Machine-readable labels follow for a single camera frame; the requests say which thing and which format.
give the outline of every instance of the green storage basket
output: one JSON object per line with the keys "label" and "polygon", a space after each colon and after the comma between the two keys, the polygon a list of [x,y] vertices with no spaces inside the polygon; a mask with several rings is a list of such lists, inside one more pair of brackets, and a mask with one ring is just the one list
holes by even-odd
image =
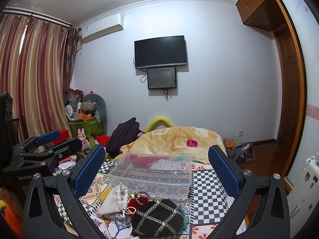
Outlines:
{"label": "green storage basket", "polygon": [[84,128],[84,133],[89,137],[96,137],[97,135],[104,132],[103,126],[98,123],[96,117],[86,119],[86,120],[69,120],[69,125],[71,129],[71,134],[73,138],[78,136],[78,129]]}

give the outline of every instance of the bag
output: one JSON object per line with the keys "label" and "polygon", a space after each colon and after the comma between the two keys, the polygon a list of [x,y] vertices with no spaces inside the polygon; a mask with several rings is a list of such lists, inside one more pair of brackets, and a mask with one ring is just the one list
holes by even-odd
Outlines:
{"label": "bag", "polygon": [[73,138],[78,136],[78,129],[84,128],[87,138],[96,137],[103,133],[103,125],[98,123],[96,117],[92,117],[86,120],[69,120],[70,130]]}
{"label": "bag", "polygon": [[150,238],[177,234],[184,224],[182,211],[169,199],[149,201],[140,206],[132,218],[132,235]]}
{"label": "bag", "polygon": [[236,162],[249,162],[255,160],[253,153],[253,143],[242,143],[240,147],[235,149],[226,148],[228,158],[233,159]]}

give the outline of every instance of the stuffed toy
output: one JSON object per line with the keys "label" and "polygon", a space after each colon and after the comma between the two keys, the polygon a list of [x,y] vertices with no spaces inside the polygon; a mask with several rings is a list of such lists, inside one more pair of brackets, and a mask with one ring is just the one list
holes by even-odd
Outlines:
{"label": "stuffed toy", "polygon": [[90,143],[87,140],[87,136],[84,134],[84,128],[78,129],[78,139],[80,139],[82,141],[82,149],[81,152],[87,151],[91,149]]}

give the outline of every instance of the metal screw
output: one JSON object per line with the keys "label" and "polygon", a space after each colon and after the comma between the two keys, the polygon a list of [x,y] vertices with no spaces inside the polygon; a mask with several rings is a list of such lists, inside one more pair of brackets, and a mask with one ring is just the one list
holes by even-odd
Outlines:
{"label": "metal screw", "polygon": [[63,175],[63,176],[67,176],[67,175],[70,174],[70,172],[71,172],[71,171],[70,171],[69,169],[65,169],[65,170],[62,171],[62,175]]}
{"label": "metal screw", "polygon": [[252,174],[251,170],[248,170],[248,169],[244,169],[244,170],[243,170],[243,173],[244,173],[246,176],[251,176],[251,174]]}
{"label": "metal screw", "polygon": [[279,179],[280,179],[280,175],[279,175],[278,173],[274,173],[274,178],[275,178],[276,180],[279,180]]}
{"label": "metal screw", "polygon": [[40,178],[40,174],[37,172],[36,174],[33,175],[33,178],[34,178],[34,179]]}

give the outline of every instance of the blue gripper pad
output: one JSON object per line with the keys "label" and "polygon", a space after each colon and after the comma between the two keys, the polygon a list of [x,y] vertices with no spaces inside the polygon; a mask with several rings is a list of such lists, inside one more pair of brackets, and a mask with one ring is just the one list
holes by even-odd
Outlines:
{"label": "blue gripper pad", "polygon": [[215,146],[208,149],[208,160],[221,181],[228,196],[237,199],[240,194],[239,181]]}
{"label": "blue gripper pad", "polygon": [[87,193],[96,174],[98,173],[99,169],[101,168],[101,165],[104,162],[104,159],[105,159],[104,147],[95,146],[92,150],[94,149],[95,151],[91,155],[89,161],[87,161],[86,165],[83,166],[82,170],[79,172],[79,174],[74,180],[73,193],[77,198],[82,197]]}
{"label": "blue gripper pad", "polygon": [[37,140],[35,141],[35,144],[37,146],[44,146],[48,143],[51,143],[52,141],[54,140],[57,140],[59,139],[61,136],[60,132],[58,130],[55,130],[55,131],[51,131],[49,133],[46,133],[42,136],[39,136],[37,138]]}

